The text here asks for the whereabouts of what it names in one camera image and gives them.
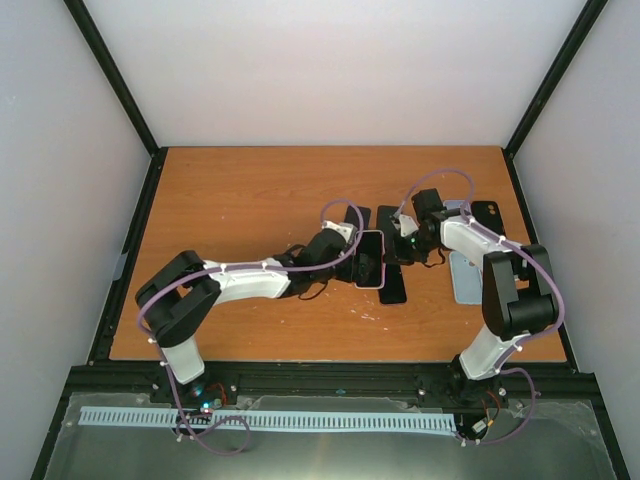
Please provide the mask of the beige phone case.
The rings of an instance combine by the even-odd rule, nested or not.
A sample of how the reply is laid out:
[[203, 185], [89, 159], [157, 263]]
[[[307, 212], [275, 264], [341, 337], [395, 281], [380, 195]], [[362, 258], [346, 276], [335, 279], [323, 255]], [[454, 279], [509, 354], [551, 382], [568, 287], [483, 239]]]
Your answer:
[[385, 241], [380, 230], [363, 232], [354, 254], [352, 279], [359, 289], [379, 290], [384, 285]]

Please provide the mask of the blue-edged black smartphone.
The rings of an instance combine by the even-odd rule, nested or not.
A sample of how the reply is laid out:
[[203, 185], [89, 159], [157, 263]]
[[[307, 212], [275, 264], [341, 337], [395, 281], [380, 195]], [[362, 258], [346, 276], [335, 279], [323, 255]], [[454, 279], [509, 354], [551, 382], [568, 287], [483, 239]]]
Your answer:
[[355, 227], [362, 226], [363, 230], [367, 230], [369, 228], [370, 219], [371, 209], [363, 206], [348, 206], [344, 216], [345, 223], [349, 223]]

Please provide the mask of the lilac phone case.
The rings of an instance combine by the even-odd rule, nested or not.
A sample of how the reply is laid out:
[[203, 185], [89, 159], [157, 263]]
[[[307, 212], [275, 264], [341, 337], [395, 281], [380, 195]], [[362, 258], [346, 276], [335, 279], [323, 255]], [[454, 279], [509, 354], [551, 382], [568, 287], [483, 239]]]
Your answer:
[[446, 210], [456, 210], [463, 206], [463, 200], [445, 200], [443, 205]]

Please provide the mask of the light blue phone case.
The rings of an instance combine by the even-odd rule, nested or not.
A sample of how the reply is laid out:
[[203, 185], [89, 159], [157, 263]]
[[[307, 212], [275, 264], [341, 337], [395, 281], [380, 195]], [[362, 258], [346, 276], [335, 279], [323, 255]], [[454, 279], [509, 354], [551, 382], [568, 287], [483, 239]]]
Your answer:
[[480, 305], [482, 302], [482, 274], [459, 252], [449, 254], [454, 300], [461, 305]]

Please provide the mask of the black phone case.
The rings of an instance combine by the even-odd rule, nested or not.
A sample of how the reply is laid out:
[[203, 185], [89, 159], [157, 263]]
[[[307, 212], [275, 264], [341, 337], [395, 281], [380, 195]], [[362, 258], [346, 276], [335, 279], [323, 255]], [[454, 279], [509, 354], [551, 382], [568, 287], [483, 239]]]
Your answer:
[[493, 200], [476, 200], [471, 203], [474, 218], [498, 238], [505, 237], [506, 232], [498, 204]]

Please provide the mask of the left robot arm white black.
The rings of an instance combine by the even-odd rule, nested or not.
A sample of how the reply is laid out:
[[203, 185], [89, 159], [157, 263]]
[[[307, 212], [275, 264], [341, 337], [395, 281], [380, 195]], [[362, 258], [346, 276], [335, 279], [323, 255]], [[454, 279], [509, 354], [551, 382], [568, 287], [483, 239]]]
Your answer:
[[381, 231], [359, 232], [348, 223], [325, 222], [308, 244], [261, 261], [219, 263], [183, 251], [138, 290], [135, 300], [162, 363], [174, 377], [174, 392], [193, 403], [208, 390], [195, 335], [213, 307], [251, 298], [307, 299], [314, 285], [332, 280], [380, 289], [384, 253]]

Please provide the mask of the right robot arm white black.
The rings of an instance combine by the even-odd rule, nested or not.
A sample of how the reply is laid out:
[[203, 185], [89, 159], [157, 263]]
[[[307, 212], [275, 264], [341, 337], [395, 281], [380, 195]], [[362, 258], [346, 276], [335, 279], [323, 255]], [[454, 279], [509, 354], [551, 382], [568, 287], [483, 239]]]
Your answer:
[[447, 250], [462, 255], [482, 275], [484, 325], [449, 364], [445, 383], [452, 399], [471, 403], [494, 385], [514, 352], [563, 320], [549, 255], [539, 244], [520, 245], [490, 230], [465, 203], [446, 207], [435, 189], [419, 191], [411, 204], [411, 215], [393, 206], [376, 212], [385, 237], [385, 262], [426, 264], [432, 252]]

